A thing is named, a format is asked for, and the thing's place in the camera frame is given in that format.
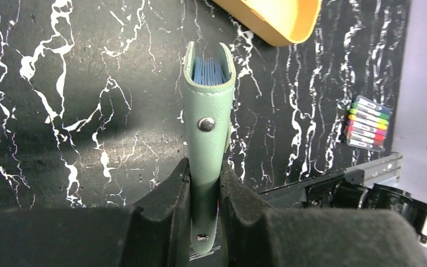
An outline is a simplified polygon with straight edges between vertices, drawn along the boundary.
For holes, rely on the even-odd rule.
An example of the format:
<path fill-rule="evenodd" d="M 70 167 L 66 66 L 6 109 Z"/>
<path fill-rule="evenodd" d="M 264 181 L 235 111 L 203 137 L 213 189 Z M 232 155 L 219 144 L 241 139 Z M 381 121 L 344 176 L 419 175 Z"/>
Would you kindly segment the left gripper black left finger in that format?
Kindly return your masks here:
<path fill-rule="evenodd" d="M 0 266 L 187 266 L 190 173 L 128 207 L 0 211 Z"/>

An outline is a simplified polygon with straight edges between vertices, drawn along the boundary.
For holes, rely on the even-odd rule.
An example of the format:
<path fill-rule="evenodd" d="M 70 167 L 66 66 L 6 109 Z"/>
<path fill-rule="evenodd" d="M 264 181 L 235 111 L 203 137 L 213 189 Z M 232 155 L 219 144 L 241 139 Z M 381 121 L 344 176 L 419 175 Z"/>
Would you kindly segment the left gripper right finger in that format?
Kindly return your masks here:
<path fill-rule="evenodd" d="M 224 266 L 427 266 L 415 229 L 385 209 L 276 208 L 220 174 Z"/>

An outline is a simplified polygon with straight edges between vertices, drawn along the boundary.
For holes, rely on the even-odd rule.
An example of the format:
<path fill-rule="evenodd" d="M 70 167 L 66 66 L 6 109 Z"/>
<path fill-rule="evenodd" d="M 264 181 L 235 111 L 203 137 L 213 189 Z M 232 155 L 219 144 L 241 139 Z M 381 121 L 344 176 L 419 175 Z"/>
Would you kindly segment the mint green card holder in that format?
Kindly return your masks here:
<path fill-rule="evenodd" d="M 197 56 L 187 45 L 183 65 L 184 123 L 191 193 L 191 245 L 198 255 L 210 252 L 216 237 L 219 177 L 231 136 L 236 68 L 229 48 L 219 43 L 217 56 Z"/>

